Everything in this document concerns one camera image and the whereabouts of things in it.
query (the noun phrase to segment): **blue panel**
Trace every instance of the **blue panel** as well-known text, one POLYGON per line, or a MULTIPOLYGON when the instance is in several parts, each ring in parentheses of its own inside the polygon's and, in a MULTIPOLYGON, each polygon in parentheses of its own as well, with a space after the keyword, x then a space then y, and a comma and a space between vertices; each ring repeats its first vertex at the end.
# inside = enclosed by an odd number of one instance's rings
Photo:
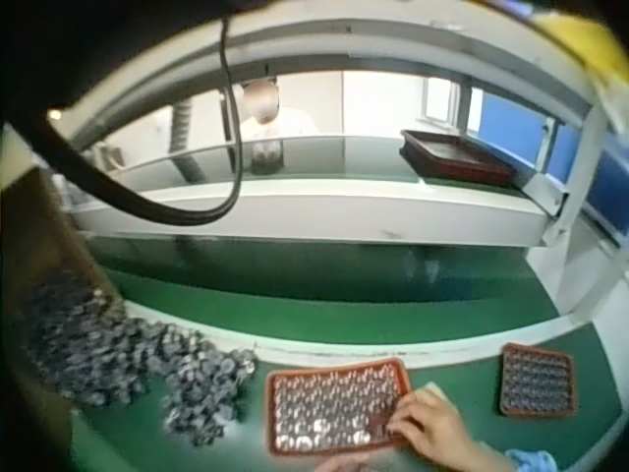
POLYGON ((616 155, 623 156, 625 161, 629 162, 629 147, 622 146, 616 135, 607 133, 604 147, 616 155))
POLYGON ((604 152, 588 202, 618 231, 629 231, 629 159, 618 162, 604 152))
POLYGON ((479 139, 535 163, 545 117, 510 100, 484 93, 479 139))
POLYGON ((548 173, 564 184, 568 180, 579 146, 579 132, 570 125, 561 125, 554 142, 548 173))

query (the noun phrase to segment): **light blue sleeve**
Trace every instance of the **light blue sleeve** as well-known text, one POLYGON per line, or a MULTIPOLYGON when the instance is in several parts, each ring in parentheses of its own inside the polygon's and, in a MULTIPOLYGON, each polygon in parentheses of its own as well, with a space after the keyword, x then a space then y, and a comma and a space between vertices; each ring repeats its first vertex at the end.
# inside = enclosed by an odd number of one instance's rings
POLYGON ((557 464, 545 450, 539 452, 525 452, 524 450, 509 449, 504 455, 518 465, 518 472, 557 472, 557 464))

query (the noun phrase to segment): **tray with metal parts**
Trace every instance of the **tray with metal parts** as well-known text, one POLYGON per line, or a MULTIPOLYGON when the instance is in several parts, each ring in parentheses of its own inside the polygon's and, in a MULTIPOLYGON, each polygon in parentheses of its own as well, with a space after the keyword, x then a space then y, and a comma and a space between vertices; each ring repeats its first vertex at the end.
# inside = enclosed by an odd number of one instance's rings
POLYGON ((398 359, 303 371, 266 380, 266 439, 273 455, 328 454, 397 444, 386 423, 410 391, 398 359))
POLYGON ((500 411, 507 416, 558 417, 577 410, 572 358, 520 344, 502 351, 500 411))

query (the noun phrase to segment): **yellow object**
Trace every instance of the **yellow object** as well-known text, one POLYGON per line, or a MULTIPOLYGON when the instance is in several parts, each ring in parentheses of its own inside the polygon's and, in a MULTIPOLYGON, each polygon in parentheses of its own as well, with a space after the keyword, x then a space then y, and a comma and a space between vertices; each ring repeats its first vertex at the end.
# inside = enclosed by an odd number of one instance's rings
POLYGON ((533 22, 572 49, 592 72, 629 82, 629 58, 605 26, 563 15, 537 15, 533 22))
POLYGON ((584 18, 539 15, 532 20, 581 58, 620 142, 629 147, 629 57, 612 32, 584 18))

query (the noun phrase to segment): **white wall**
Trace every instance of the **white wall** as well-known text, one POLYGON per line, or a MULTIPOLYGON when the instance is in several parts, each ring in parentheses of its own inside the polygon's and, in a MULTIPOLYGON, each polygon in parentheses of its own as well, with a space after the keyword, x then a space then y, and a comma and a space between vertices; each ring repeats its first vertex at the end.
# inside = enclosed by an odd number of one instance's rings
POLYGON ((402 129, 420 129, 423 82, 388 72, 344 72, 345 133, 399 137, 402 129))
POLYGON ((218 90, 193 96, 192 106, 188 148, 206 148, 225 143, 218 90))
POLYGON ((104 141, 120 148, 125 165, 156 159, 168 152, 172 108, 165 106, 109 135, 104 141))
POLYGON ((280 103, 306 111, 320 133, 342 133, 342 74, 325 71, 279 76, 280 103))

